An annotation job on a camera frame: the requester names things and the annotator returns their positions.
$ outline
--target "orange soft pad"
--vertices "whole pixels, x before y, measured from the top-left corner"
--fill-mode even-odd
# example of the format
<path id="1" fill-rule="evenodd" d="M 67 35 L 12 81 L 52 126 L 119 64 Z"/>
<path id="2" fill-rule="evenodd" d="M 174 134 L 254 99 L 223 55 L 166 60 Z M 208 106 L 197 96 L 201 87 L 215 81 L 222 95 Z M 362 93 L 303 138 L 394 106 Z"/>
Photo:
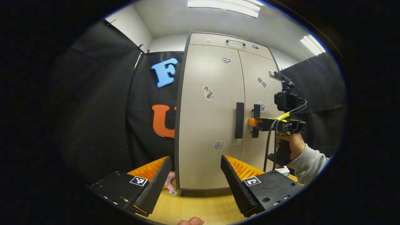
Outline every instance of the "orange soft pad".
<path id="1" fill-rule="evenodd" d="M 132 176 L 146 178 L 146 179 L 148 179 L 149 182 L 151 182 L 151 180 L 154 178 L 158 169 L 164 163 L 166 158 L 167 158 L 167 156 L 165 156 L 164 158 L 157 159 L 151 163 L 141 166 L 135 170 L 132 170 L 128 174 L 132 175 Z"/>
<path id="2" fill-rule="evenodd" d="M 249 164 L 244 163 L 238 159 L 229 157 L 227 155 L 224 155 L 224 156 L 227 158 L 227 160 L 232 165 L 236 174 L 239 176 L 240 181 L 243 181 L 243 179 L 246 179 L 249 177 L 254 177 L 254 176 L 264 173 L 264 171 L 259 170 L 259 169 L 255 168 L 254 166 L 250 166 Z"/>

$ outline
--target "table surface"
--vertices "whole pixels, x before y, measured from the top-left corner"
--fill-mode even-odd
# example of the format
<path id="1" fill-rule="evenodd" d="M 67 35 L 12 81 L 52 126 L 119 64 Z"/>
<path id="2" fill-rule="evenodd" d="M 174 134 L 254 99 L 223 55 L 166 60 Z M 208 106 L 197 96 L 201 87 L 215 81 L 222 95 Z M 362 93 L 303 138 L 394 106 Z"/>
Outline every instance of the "table surface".
<path id="1" fill-rule="evenodd" d="M 289 178 L 297 182 L 295 176 Z M 230 189 L 187 191 L 181 197 L 181 190 L 177 195 L 169 194 L 168 189 L 161 191 L 152 214 L 147 219 L 167 224 L 177 225 L 181 220 L 199 217 L 204 225 L 225 225 L 244 220 Z"/>

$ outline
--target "pink object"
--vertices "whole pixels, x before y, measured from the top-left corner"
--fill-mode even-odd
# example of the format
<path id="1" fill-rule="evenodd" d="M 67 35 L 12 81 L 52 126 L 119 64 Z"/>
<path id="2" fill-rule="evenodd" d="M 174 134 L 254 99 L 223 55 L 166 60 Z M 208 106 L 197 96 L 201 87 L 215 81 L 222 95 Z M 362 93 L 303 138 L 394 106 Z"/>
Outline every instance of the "pink object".
<path id="1" fill-rule="evenodd" d="M 175 177 L 175 173 L 169 173 L 164 186 L 170 191 L 170 195 L 176 195 L 175 187 L 171 184 L 172 179 Z"/>

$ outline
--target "sleeve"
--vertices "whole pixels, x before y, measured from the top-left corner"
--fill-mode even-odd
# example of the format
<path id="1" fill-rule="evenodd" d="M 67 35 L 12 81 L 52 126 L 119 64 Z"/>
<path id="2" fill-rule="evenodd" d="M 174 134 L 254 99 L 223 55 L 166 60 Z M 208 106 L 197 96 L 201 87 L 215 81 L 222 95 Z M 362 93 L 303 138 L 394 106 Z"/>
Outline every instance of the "sleeve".
<path id="1" fill-rule="evenodd" d="M 329 158 L 326 158 L 324 154 L 306 144 L 301 155 L 287 166 L 294 169 L 294 175 L 299 183 L 307 184 L 319 174 L 328 160 Z"/>

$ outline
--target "white cabinet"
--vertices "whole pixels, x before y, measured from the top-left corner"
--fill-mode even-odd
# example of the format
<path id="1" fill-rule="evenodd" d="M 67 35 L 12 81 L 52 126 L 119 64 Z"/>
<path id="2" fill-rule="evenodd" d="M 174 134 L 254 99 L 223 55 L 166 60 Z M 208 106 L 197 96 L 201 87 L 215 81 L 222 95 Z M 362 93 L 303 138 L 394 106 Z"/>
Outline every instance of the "white cabinet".
<path id="1" fill-rule="evenodd" d="M 281 114 L 274 104 L 274 94 L 282 87 L 268 75 L 277 67 L 267 47 L 250 41 L 205 33 L 192 33 L 188 38 L 175 127 L 177 188 L 227 188 L 220 168 L 221 155 L 263 169 L 268 132 L 252 138 L 248 120 L 253 117 L 254 104 L 259 102 L 266 106 L 261 117 Z M 236 121 L 237 102 L 244 104 L 244 111 L 238 114 L 244 119 L 242 123 Z M 235 138 L 235 132 L 242 137 Z M 272 164 L 267 164 L 267 170 L 271 169 Z"/>

